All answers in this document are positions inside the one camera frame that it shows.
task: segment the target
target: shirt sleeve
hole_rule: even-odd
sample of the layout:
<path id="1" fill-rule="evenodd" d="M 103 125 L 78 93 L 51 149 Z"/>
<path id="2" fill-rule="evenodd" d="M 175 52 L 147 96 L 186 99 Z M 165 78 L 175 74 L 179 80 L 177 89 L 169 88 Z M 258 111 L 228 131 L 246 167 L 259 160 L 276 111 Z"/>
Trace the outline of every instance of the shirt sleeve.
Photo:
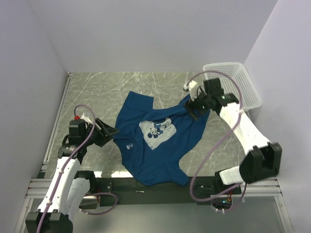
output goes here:
<path id="1" fill-rule="evenodd" d="M 153 103 L 154 103 L 153 97 L 141 95 L 133 91 L 130 91 L 124 102 L 124 107 L 145 111 L 145 110 L 152 110 Z"/>
<path id="2" fill-rule="evenodd" d="M 185 186 L 189 182 L 189 177 L 179 168 L 178 162 L 166 163 L 148 174 L 139 175 L 136 179 L 146 186 L 165 182 L 173 182 Z"/>

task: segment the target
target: blue t-shirt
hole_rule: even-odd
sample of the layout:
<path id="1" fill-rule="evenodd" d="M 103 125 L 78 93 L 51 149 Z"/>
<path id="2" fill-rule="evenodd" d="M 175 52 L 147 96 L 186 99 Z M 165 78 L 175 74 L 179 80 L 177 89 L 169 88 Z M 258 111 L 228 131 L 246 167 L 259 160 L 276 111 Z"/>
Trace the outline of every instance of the blue t-shirt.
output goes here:
<path id="1" fill-rule="evenodd" d="M 174 182 L 186 185 L 189 178 L 179 160 L 202 138 L 209 112 L 197 121 L 181 102 L 167 109 L 153 109 L 153 97 L 129 92 L 117 117 L 114 136 L 122 164 L 144 185 Z"/>

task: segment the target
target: white corner wall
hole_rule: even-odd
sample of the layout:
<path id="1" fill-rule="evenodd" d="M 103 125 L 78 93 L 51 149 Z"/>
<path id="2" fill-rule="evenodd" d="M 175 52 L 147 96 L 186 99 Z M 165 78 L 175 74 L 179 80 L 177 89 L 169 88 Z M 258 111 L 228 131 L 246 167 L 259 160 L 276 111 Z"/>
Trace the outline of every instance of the white corner wall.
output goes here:
<path id="1" fill-rule="evenodd" d="M 263 101 L 256 125 L 283 148 L 278 180 L 296 233 L 311 227 L 310 9 L 279 0 L 245 62 Z"/>
<path id="2" fill-rule="evenodd" d="M 26 0 L 0 1 L 0 232 L 40 171 L 66 72 Z"/>
<path id="3" fill-rule="evenodd" d="M 277 0 L 28 0 L 66 71 L 244 62 Z"/>

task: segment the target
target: marble surface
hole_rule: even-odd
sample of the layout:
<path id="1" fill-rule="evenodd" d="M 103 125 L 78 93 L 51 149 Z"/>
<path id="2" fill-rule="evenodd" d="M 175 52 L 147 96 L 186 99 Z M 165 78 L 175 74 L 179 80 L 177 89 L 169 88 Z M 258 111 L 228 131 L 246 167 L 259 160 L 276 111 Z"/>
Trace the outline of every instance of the marble surface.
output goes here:
<path id="1" fill-rule="evenodd" d="M 68 133 L 73 109 L 83 103 L 90 106 L 96 117 L 108 125 L 115 126 L 117 115 L 129 91 L 154 97 L 154 109 L 172 107 L 187 94 L 183 85 L 192 77 L 191 72 L 119 72 L 119 73 L 73 73 L 70 77 L 64 106 L 55 140 L 48 156 L 49 165 L 45 178 L 51 178 L 56 169 L 57 151 Z M 208 151 L 229 130 L 217 114 L 211 113 L 200 142 L 180 161 L 180 168 L 192 176 Z M 131 177 L 121 164 L 121 153 L 111 141 L 104 147 L 88 147 L 82 170 L 93 170 L 97 177 Z M 200 176 L 212 176 L 215 171 L 239 165 L 244 158 L 241 144 L 235 135 L 223 142 L 205 163 Z"/>

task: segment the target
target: white plastic basket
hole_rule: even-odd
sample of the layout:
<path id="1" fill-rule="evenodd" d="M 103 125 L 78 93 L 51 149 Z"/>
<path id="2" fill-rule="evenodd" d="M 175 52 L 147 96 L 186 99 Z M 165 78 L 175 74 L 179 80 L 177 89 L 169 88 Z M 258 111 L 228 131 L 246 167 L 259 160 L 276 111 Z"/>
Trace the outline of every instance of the white plastic basket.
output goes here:
<path id="1" fill-rule="evenodd" d="M 239 62 L 213 63 L 203 66 L 203 71 L 216 70 L 233 78 L 238 84 L 243 98 L 243 110 L 248 111 L 261 106 L 262 102 L 245 67 Z M 226 77 L 216 73 L 205 73 L 206 79 L 220 78 L 222 88 L 226 93 L 233 93 L 239 99 L 239 93 L 234 84 Z"/>

